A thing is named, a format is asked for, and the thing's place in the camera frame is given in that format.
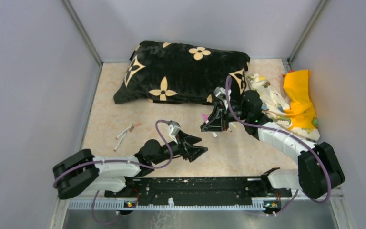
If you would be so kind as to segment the white pen brown cap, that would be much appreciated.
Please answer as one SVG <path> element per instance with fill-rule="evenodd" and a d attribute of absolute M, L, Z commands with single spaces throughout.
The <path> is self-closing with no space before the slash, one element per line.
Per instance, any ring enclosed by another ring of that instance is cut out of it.
<path fill-rule="evenodd" d="M 120 139 L 116 139 L 117 143 L 116 143 L 116 146 L 113 149 L 114 152 L 116 152 L 119 149 L 120 145 L 122 144 L 123 140 L 126 138 L 127 134 L 129 132 L 131 132 L 134 128 L 135 128 L 135 125 L 133 124 L 133 127 L 127 133 L 125 133 Z"/>

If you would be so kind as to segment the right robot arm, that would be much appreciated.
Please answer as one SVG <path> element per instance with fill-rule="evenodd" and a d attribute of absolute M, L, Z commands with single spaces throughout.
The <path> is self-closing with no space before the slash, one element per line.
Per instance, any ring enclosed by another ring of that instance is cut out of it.
<path fill-rule="evenodd" d="M 267 179 L 260 184 L 265 196 L 272 197 L 279 189 L 286 188 L 301 190 L 308 197 L 318 199 L 345 182 L 334 148 L 327 142 L 318 144 L 300 139 L 280 127 L 263 113 L 258 92 L 246 91 L 240 101 L 227 101 L 225 89 L 217 87 L 207 101 L 214 108 L 209 116 L 203 117 L 202 132 L 227 131 L 238 121 L 249 135 L 278 149 L 297 164 L 296 169 L 273 168 L 265 172 L 263 176 Z"/>

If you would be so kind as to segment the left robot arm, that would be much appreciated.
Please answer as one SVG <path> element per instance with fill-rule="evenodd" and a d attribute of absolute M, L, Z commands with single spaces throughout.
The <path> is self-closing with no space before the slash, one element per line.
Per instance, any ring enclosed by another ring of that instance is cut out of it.
<path fill-rule="evenodd" d="M 176 156 L 193 162 L 208 151 L 204 146 L 197 146 L 201 142 L 199 137 L 179 131 L 174 138 L 164 145 L 150 139 L 128 157 L 99 157 L 90 149 L 80 150 L 52 169 L 58 198 L 66 200 L 94 191 L 110 191 L 128 197 L 134 190 L 130 178 L 143 177 L 164 168 Z"/>

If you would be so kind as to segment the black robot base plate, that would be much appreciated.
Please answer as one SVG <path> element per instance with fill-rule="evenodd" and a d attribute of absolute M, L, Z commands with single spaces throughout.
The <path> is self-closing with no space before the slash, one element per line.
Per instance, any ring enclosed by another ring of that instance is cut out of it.
<path fill-rule="evenodd" d="M 251 205 L 253 198 L 291 197 L 290 190 L 274 189 L 262 177 L 142 177 L 129 178 L 119 192 L 106 191 L 107 198 L 133 198 L 139 206 Z"/>

